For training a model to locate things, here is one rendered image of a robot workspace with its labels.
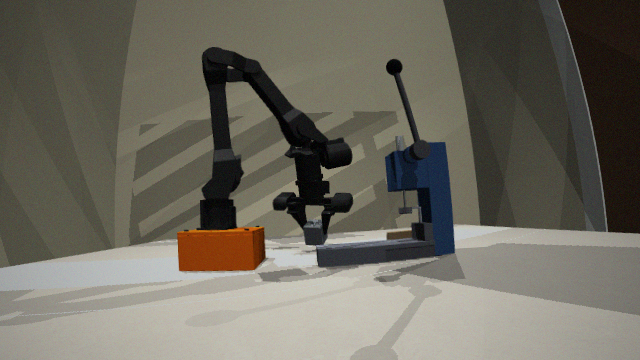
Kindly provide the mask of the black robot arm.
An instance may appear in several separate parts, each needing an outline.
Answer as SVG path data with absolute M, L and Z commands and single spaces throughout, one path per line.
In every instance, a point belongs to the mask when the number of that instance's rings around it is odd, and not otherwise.
M 210 47 L 203 52 L 202 64 L 211 105 L 214 153 L 212 178 L 202 188 L 205 199 L 200 200 L 201 227 L 196 230 L 238 228 L 236 207 L 229 197 L 240 184 L 244 171 L 241 155 L 234 156 L 231 146 L 226 82 L 248 82 L 275 115 L 282 134 L 291 145 L 285 156 L 295 159 L 297 176 L 320 174 L 321 165 L 333 169 L 351 164 L 352 150 L 344 138 L 328 140 L 302 111 L 290 104 L 257 60 L 244 58 L 235 51 Z M 234 69 L 228 69 L 228 66 Z

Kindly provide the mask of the blue arbor press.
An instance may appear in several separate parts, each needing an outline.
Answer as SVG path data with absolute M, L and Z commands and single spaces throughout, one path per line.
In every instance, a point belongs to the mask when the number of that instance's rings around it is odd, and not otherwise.
M 386 70 L 393 75 L 408 117 L 414 142 L 404 150 L 403 136 L 396 136 L 396 150 L 385 157 L 388 192 L 403 191 L 399 214 L 418 209 L 412 238 L 374 242 L 316 245 L 318 267 L 336 267 L 418 259 L 455 253 L 453 210 L 446 142 L 420 140 L 400 74 L 398 59 Z M 405 191 L 417 191 L 418 207 L 407 207 Z

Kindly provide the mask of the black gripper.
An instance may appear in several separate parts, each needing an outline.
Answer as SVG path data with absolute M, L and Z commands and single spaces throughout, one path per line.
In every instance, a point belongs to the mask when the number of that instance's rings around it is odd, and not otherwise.
M 324 197 L 322 184 L 323 174 L 314 176 L 297 176 L 295 181 L 299 189 L 299 197 L 294 192 L 282 192 L 273 199 L 274 211 L 284 211 L 290 214 L 299 224 L 301 229 L 307 223 L 306 205 L 324 206 L 321 213 L 323 233 L 326 234 L 331 216 L 335 213 L 347 213 L 353 205 L 353 196 L 350 193 L 336 193 L 333 197 Z

